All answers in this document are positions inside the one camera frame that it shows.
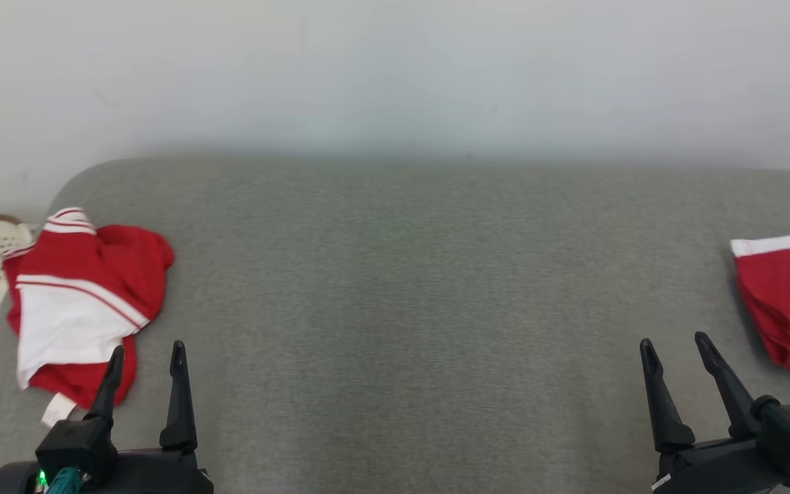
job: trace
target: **black mount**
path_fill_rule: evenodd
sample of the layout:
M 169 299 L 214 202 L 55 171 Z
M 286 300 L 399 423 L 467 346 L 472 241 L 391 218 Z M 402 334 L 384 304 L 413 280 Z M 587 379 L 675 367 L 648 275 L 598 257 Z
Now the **black mount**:
M 197 468 L 197 428 L 184 344 L 175 341 L 169 375 L 167 425 L 160 449 L 121 451 L 112 444 L 115 390 L 123 368 L 118 346 L 101 379 L 91 409 L 82 420 L 60 420 L 35 450 L 38 462 L 9 463 L 0 468 L 0 494 L 34 492 L 40 470 L 48 482 L 63 468 L 74 467 L 84 478 L 82 492 L 98 494 L 213 494 L 206 470 Z
M 714 378 L 730 418 L 724 440 L 694 444 L 664 382 L 664 369 L 650 340 L 639 351 L 655 450 L 660 453 L 655 494 L 750 494 L 790 485 L 790 405 L 773 397 L 757 400 L 739 381 L 703 333 L 694 336 L 703 366 Z

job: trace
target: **gray fabric surface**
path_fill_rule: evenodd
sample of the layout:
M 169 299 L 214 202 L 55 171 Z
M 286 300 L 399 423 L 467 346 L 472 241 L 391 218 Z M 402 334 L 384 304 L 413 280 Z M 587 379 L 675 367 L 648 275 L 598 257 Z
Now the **gray fabric surface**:
M 219 493 L 647 491 L 644 337 L 698 440 L 728 420 L 694 331 L 790 401 L 728 252 L 790 233 L 789 172 L 125 162 L 72 205 L 172 244 L 112 437 L 156 446 L 181 338 Z M 16 389 L 5 309 L 0 465 L 50 400 Z

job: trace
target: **white wall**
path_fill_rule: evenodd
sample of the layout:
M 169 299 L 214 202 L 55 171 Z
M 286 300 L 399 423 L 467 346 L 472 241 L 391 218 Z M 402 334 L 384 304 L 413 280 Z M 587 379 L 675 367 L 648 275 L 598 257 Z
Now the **white wall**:
M 790 0 L 0 0 L 0 211 L 173 143 L 790 168 Z

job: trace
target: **gray sofa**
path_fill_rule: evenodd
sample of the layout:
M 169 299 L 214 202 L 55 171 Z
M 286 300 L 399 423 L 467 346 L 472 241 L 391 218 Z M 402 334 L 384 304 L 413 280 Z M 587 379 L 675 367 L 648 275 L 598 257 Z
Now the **gray sofa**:
M 790 233 L 790 172 L 138 161 L 72 205 L 172 244 L 112 437 L 156 446 L 184 340 L 216 492 L 648 491 L 645 337 L 698 440 L 728 420 L 694 331 L 790 403 L 728 250 Z M 32 459 L 50 400 L 16 388 L 8 306 L 0 465 Z

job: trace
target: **white tag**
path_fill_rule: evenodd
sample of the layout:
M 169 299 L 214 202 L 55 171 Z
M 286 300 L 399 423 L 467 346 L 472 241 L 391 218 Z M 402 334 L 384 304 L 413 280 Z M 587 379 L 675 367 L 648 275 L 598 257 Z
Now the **white tag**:
M 68 419 L 74 407 L 74 401 L 70 400 L 62 393 L 57 393 L 53 395 L 51 403 L 47 404 L 45 413 L 41 416 L 41 422 L 48 427 L 53 427 L 53 425 L 57 423 L 57 420 Z
M 658 487 L 660 487 L 663 484 L 666 484 L 671 478 L 672 477 L 669 474 L 664 475 L 659 481 L 656 481 L 654 482 L 654 484 L 651 485 L 651 491 L 654 492 L 658 490 Z

